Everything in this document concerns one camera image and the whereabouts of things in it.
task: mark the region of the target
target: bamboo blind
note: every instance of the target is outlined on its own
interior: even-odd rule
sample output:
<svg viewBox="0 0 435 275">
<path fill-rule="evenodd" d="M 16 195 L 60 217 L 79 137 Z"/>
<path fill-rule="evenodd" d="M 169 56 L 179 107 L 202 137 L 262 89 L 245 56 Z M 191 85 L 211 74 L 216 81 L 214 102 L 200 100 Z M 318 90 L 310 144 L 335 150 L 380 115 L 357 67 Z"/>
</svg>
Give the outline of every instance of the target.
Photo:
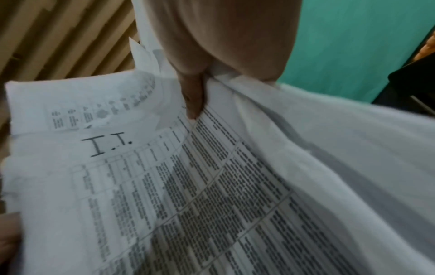
<svg viewBox="0 0 435 275">
<path fill-rule="evenodd" d="M 133 69 L 131 0 L 0 0 L 0 80 L 86 77 Z M 9 110 L 0 101 L 0 161 Z"/>
</svg>

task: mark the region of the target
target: human hand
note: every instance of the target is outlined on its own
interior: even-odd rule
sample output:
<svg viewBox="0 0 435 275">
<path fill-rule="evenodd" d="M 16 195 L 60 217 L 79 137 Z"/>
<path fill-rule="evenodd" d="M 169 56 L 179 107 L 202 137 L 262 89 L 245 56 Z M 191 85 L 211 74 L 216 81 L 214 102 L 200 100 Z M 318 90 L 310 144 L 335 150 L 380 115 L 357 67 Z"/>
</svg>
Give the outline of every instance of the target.
<svg viewBox="0 0 435 275">
<path fill-rule="evenodd" d="M 263 81 L 284 71 L 302 0 L 144 0 L 157 38 L 195 119 L 204 105 L 202 74 L 216 59 Z"/>
<path fill-rule="evenodd" d="M 10 260 L 21 242 L 19 213 L 0 215 L 0 265 Z"/>
</svg>

